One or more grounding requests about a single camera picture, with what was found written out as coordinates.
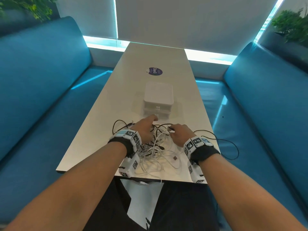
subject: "white storage box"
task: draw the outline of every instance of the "white storage box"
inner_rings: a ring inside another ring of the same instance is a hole
[[[147,82],[144,93],[144,116],[155,114],[159,119],[169,119],[174,103],[171,84]]]

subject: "floor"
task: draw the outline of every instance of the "floor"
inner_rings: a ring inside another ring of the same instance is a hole
[[[154,209],[164,183],[151,182],[140,184],[132,180],[121,179],[123,185],[132,198],[127,214],[131,219],[146,229],[146,220],[152,220]]]

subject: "seat cushion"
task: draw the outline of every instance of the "seat cushion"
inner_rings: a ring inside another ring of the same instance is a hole
[[[229,89],[223,82],[203,81],[198,82],[197,85],[214,133],[219,139],[232,141],[239,148],[239,157],[229,162],[259,183],[308,228],[304,214]],[[234,159],[237,156],[237,150],[231,143],[219,140],[218,144],[221,153],[226,157]],[[218,215],[219,222],[224,226],[221,230],[228,230],[220,210]]]
[[[75,20],[0,38],[0,160],[91,64]]]
[[[77,87],[69,90],[1,162],[0,223],[9,223],[60,177],[56,167],[107,82],[111,73],[105,72],[110,70],[88,69],[75,82]]]
[[[225,80],[308,211],[308,74],[250,43]]]

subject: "black wrist strap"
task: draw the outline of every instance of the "black wrist strap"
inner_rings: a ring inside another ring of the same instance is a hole
[[[211,146],[203,145],[198,147],[191,155],[190,159],[199,165],[200,161],[208,159],[214,154],[220,154],[219,151]]]
[[[126,150],[127,150],[126,157],[133,158],[133,156],[135,155],[134,148],[130,140],[125,139],[123,137],[114,137],[113,139],[108,141],[108,143],[111,143],[111,142],[122,143],[126,147]]]

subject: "wristband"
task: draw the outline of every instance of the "wristband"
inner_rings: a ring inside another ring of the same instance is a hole
[[[127,153],[126,157],[133,158],[135,153],[138,151],[141,146],[141,137],[138,131],[131,129],[124,129],[115,133],[109,140],[110,142],[120,142],[126,147]]]
[[[191,163],[198,164],[199,161],[204,161],[214,154],[220,154],[214,145],[206,138],[195,136],[184,145],[184,152]]]

